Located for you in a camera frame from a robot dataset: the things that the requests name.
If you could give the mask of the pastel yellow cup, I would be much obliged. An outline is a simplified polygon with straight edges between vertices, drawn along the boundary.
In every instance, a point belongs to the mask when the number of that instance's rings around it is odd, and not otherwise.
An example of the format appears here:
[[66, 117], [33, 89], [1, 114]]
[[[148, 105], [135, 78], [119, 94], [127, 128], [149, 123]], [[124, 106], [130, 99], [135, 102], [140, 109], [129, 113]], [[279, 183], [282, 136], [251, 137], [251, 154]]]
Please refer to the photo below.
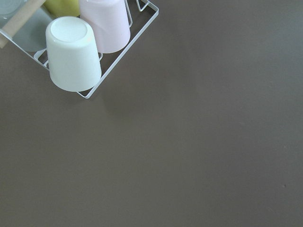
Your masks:
[[46, 0], [44, 6], [55, 17], [80, 15], [78, 0]]

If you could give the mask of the white cup on rack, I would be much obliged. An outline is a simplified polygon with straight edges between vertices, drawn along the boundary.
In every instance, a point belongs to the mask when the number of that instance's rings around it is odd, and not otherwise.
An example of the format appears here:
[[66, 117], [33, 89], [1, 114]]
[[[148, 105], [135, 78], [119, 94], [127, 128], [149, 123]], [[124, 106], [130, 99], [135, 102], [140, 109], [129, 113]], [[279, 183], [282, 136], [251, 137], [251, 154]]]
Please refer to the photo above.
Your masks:
[[79, 92], [93, 88], [101, 79], [101, 66], [91, 26], [78, 17], [59, 17], [45, 32], [52, 82]]

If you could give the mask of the grey-blue cup on rack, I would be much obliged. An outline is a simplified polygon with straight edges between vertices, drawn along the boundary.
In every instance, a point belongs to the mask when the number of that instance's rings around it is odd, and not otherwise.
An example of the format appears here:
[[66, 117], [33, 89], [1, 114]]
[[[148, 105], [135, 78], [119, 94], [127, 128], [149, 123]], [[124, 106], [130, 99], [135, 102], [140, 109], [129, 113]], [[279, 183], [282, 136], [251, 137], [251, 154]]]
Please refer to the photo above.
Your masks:
[[52, 21], [51, 14], [44, 7], [41, 7], [13, 36], [12, 40], [26, 52], [37, 52], [45, 49], [45, 31]]

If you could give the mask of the pastel pink cup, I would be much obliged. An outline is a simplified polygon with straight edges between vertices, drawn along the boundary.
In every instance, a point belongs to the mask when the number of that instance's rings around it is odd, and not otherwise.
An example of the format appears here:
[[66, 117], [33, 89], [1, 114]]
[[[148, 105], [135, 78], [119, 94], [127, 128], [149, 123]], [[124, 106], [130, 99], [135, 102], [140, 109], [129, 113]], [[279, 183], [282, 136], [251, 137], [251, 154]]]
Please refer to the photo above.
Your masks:
[[130, 40], [130, 27], [123, 0], [80, 0], [80, 18], [92, 27], [98, 52], [122, 50]]

